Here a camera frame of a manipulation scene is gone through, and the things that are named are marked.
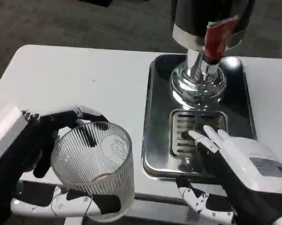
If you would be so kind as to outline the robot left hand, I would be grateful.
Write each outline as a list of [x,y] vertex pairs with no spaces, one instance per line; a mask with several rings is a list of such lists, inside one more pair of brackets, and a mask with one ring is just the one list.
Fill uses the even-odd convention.
[[82,130],[79,120],[107,123],[101,113],[81,106],[39,115],[22,111],[16,105],[0,104],[0,225],[11,213],[41,217],[101,216],[119,212],[117,195],[88,194],[74,188],[62,193],[56,187],[51,202],[37,206],[15,198],[15,189],[22,174],[33,170],[44,177],[61,128]]

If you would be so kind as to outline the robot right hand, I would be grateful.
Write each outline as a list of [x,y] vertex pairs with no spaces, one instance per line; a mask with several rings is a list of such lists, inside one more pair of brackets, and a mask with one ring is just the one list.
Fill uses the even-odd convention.
[[204,125],[204,133],[188,130],[204,169],[225,195],[192,186],[183,175],[175,182],[183,200],[200,216],[219,225],[282,225],[282,162],[256,140],[233,137]]

